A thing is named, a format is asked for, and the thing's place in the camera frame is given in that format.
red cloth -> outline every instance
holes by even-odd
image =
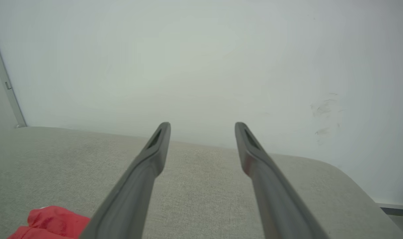
[[[8,239],[77,239],[89,218],[63,207],[49,206],[31,210],[27,223],[28,227],[19,227]]]

gray fabric couch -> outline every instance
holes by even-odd
[[[0,135],[0,238],[25,225],[34,208],[57,205],[92,216],[147,140],[49,127]],[[330,238],[403,238],[339,169],[313,159],[271,157]],[[171,142],[143,237],[263,238],[237,150]]]

